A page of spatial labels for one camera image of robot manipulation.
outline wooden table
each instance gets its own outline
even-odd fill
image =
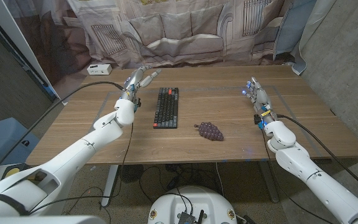
[[[146,75],[155,69],[148,70]],[[109,76],[88,76],[83,84],[112,81],[122,84],[133,69],[115,70]],[[162,73],[137,94],[142,106],[135,114],[131,145],[125,164],[178,162],[261,161],[268,159],[254,109],[241,94],[246,81],[256,77],[270,95],[273,108],[300,121],[338,157],[358,157],[358,140],[315,92],[289,66],[163,68]],[[160,87],[179,87],[178,128],[153,129]],[[47,162],[91,130],[92,123],[114,111],[116,87],[90,86],[72,96],[27,159],[29,165]],[[212,122],[224,141],[202,138],[194,124]],[[329,157],[318,143],[295,124],[283,122],[313,158]],[[131,127],[100,150],[88,164],[121,164]]]

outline white box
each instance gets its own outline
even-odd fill
[[[87,71],[90,75],[109,75],[112,68],[110,64],[90,65]]]

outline black keyboard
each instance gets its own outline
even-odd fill
[[[178,88],[160,88],[153,128],[178,127]]]

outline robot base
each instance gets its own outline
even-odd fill
[[[236,215],[233,206],[220,194],[206,187],[183,186],[179,187],[181,195],[187,197],[193,204],[195,221],[198,221],[201,210],[204,217],[201,224],[236,224]],[[167,193],[177,194],[177,189]],[[190,202],[183,198],[187,206],[187,214],[191,212]],[[180,196],[163,195],[152,205],[149,213],[148,224],[180,223],[180,214],[185,211],[185,204]]]

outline white robotic arm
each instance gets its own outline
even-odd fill
[[[254,104],[255,123],[272,137],[267,145],[278,164],[302,180],[341,223],[358,224],[358,198],[310,159],[293,132],[277,119],[269,96],[254,77],[247,88],[243,94]]]
[[[137,90],[147,86],[161,70],[147,77],[146,85],[141,85],[140,82],[144,83],[141,81],[144,71],[145,67],[140,67],[132,73],[126,81],[122,96],[114,106],[116,111],[98,119],[93,125],[94,131],[74,142],[50,161],[0,181],[0,217],[28,215],[32,210],[61,197],[62,189],[67,187],[67,181],[101,148],[119,138],[122,135],[122,127],[133,123],[134,113],[140,106],[140,100],[136,97]],[[31,215],[46,215],[49,210],[50,207],[46,206]]]

